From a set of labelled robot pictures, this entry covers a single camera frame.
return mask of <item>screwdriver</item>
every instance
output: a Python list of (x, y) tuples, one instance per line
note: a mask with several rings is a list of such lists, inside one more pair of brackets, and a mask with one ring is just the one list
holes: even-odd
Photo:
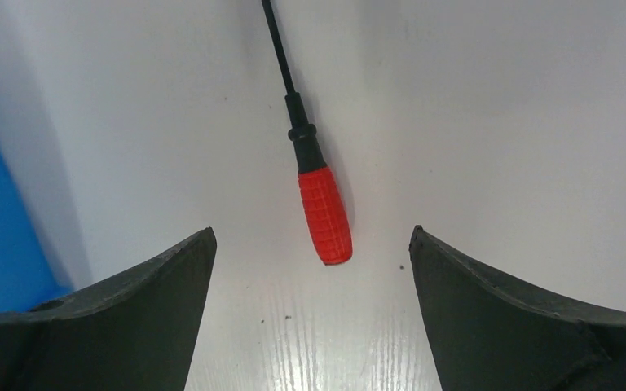
[(293, 143), (298, 164), (298, 187), (301, 191), (303, 211), (306, 214), (308, 231), (318, 257), (327, 266), (338, 265), (351, 258), (351, 231), (346, 218), (333, 172), (323, 158), (315, 125), (308, 121), (301, 95), (294, 89), (287, 58), (277, 28), (275, 12), (270, 0), (262, 0), (277, 61), (284, 79), (287, 104), (292, 129), (289, 140)]

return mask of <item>red screwdriver handle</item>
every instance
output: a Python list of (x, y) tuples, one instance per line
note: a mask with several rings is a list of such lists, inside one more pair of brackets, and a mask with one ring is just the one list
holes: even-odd
[(351, 258), (351, 230), (337, 183), (329, 167), (298, 175), (303, 210), (313, 245), (325, 265)]

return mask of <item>white table surface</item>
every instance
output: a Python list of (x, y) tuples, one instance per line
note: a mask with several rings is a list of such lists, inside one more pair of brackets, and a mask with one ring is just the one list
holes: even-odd
[(0, 147), (57, 275), (216, 231), (188, 390), (439, 390), (415, 224), (626, 310), (626, 2), (276, 8), (350, 214), (344, 266), (306, 230), (259, 1), (0, 0)]

